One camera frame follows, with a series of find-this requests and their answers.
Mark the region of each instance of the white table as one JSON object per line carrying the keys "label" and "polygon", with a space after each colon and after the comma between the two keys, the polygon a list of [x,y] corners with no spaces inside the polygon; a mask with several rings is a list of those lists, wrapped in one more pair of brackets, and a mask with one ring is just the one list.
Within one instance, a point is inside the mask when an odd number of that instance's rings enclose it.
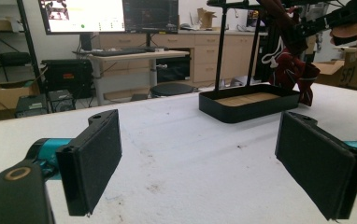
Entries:
{"label": "white table", "polygon": [[[312,89],[313,106],[293,111],[357,140],[357,91]],[[62,182],[48,181],[57,223],[330,223],[276,159],[280,114],[225,124],[198,109],[196,93],[0,122],[0,172],[37,139],[76,137],[88,117],[114,108],[121,163],[90,218],[70,217]],[[357,199],[340,223],[357,224]]]}
{"label": "white table", "polygon": [[184,57],[189,54],[186,51],[177,51],[177,50],[168,50],[161,52],[147,52],[147,53],[138,53],[138,54],[128,54],[128,55],[119,55],[113,57],[95,57],[88,56],[92,63],[93,68],[93,83],[96,88],[96,98],[98,105],[106,105],[108,102],[104,99],[104,93],[114,91],[113,86],[123,86],[128,85],[129,83],[135,81],[131,77],[121,80],[116,77],[104,77],[102,74],[103,63],[119,63],[119,62],[128,62],[128,61],[137,61],[137,60],[150,60],[150,70],[148,76],[150,77],[150,82],[148,85],[151,87],[156,86],[157,84],[157,72],[156,72],[156,60],[162,58],[177,58]]}

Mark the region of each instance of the computer screen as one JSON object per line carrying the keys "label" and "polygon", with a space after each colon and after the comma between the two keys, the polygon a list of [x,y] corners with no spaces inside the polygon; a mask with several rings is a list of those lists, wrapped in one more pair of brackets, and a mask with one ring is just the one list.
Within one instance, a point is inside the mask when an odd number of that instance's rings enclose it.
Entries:
{"label": "computer screen", "polygon": [[128,33],[176,34],[179,0],[122,0]]}
{"label": "computer screen", "polygon": [[122,0],[38,0],[47,35],[124,32]]}

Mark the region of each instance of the black stool seat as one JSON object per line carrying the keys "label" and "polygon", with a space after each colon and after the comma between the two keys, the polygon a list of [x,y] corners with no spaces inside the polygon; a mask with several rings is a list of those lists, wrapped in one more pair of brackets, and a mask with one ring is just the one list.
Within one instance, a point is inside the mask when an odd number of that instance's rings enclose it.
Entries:
{"label": "black stool seat", "polygon": [[166,83],[150,88],[151,97],[181,95],[193,91],[194,87],[182,83]]}

